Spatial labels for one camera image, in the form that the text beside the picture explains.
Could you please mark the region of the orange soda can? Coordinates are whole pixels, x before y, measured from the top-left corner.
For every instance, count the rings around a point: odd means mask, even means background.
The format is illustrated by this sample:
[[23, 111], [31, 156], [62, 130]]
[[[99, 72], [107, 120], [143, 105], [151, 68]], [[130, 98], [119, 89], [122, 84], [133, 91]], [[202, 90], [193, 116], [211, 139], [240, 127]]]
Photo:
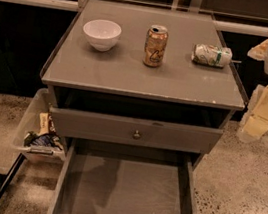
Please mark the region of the orange soda can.
[[152, 25], [146, 34], [143, 63], [153, 68], [161, 66], [167, 41], [167, 28], [163, 25]]

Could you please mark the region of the crushed green white can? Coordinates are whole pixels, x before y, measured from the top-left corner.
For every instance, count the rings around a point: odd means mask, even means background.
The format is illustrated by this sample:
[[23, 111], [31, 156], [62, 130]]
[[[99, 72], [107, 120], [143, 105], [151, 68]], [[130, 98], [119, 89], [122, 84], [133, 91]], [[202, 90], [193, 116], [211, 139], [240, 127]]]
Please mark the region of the crushed green white can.
[[224, 68], [232, 60], [230, 48], [197, 44], [192, 51], [192, 61], [204, 66]]

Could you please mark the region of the open grey middle drawer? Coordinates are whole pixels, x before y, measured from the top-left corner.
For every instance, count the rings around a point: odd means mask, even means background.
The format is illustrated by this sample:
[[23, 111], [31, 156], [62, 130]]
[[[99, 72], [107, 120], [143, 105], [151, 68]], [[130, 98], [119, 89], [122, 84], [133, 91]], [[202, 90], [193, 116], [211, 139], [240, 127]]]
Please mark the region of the open grey middle drawer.
[[197, 214], [190, 157], [75, 139], [47, 214]]

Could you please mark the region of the grey top drawer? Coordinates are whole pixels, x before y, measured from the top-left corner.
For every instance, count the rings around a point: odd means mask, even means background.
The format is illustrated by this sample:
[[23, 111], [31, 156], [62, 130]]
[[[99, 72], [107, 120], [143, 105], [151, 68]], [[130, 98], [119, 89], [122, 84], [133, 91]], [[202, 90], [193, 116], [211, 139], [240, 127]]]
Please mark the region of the grey top drawer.
[[[207, 154], [223, 134], [222, 130], [187, 124], [143, 120], [52, 107], [50, 110], [59, 135], [134, 146], [147, 146]], [[135, 140], [134, 131], [141, 133]]]

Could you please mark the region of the grey drawer cabinet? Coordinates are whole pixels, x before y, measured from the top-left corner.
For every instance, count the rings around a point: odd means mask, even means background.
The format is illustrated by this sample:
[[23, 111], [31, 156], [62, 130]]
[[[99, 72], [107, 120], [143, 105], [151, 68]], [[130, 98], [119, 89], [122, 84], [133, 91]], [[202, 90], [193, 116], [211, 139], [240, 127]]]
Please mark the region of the grey drawer cabinet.
[[[91, 47], [83, 32], [84, 24], [97, 19], [118, 23], [122, 29], [117, 44], [105, 52]], [[154, 24], [168, 30], [162, 64], [155, 68], [143, 63], [147, 31]], [[230, 65], [217, 69], [199, 66], [191, 59], [195, 44], [221, 42], [221, 34], [208, 15], [90, 0], [48, 59], [41, 79], [51, 96], [50, 109], [223, 131], [247, 100], [240, 79]], [[192, 173], [206, 155], [172, 152], [190, 157]]]

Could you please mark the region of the brass drawer knob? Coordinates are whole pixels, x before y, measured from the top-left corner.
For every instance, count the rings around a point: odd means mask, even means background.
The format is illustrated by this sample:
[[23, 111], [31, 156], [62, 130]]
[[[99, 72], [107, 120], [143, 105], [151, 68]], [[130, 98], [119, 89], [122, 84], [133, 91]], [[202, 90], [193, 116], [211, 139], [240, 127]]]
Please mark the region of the brass drawer knob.
[[132, 136], [135, 140], [138, 140], [139, 138], [141, 138], [141, 133], [138, 131], [138, 130], [136, 130], [136, 131], [134, 131], [134, 134], [133, 134], [133, 136]]

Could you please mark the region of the white ceramic bowl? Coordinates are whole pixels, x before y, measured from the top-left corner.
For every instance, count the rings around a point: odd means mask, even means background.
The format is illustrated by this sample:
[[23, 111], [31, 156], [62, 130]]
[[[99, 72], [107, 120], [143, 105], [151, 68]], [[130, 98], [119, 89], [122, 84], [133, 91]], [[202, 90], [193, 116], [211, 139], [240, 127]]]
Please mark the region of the white ceramic bowl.
[[122, 33], [118, 23], [106, 19], [91, 20], [84, 24], [82, 30], [91, 47], [103, 52], [112, 49]]

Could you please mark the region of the brown snack packet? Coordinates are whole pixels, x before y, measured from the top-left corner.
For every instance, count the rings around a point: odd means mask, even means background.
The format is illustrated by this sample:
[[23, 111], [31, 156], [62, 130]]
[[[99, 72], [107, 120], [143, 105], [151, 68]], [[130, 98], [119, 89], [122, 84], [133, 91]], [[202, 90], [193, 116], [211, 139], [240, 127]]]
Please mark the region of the brown snack packet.
[[45, 112], [45, 113], [40, 113], [39, 115], [40, 118], [40, 128], [39, 128], [39, 135], [46, 135], [46, 134], [56, 134], [56, 129], [53, 124], [52, 120], [52, 115]]

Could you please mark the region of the dark blue snack bag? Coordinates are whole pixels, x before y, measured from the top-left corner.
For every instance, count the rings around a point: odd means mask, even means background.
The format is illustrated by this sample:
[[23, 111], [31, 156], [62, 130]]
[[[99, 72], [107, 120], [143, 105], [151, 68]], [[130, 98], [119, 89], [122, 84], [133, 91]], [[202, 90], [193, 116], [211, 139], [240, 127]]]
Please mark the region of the dark blue snack bag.
[[52, 134], [43, 134], [38, 135], [37, 133], [34, 133], [33, 131], [26, 134], [24, 140], [24, 146], [30, 147], [30, 146], [38, 146], [38, 147], [51, 147], [56, 148], [57, 150], [63, 150], [63, 145], [61, 144], [60, 137]]

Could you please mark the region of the clear plastic bin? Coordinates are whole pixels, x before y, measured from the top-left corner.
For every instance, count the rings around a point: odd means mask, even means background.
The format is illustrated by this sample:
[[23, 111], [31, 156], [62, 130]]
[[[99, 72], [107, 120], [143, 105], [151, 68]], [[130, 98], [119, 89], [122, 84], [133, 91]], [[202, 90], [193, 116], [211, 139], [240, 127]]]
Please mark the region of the clear plastic bin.
[[30, 131], [34, 133], [40, 132], [40, 113], [48, 113], [49, 106], [48, 89], [40, 89], [36, 92], [28, 108], [23, 114], [19, 125], [16, 127], [14, 138], [12, 139], [12, 147], [18, 153], [23, 154], [31, 162], [63, 162], [66, 156], [65, 139], [61, 139], [64, 149], [60, 150], [51, 146], [24, 146], [26, 134]]

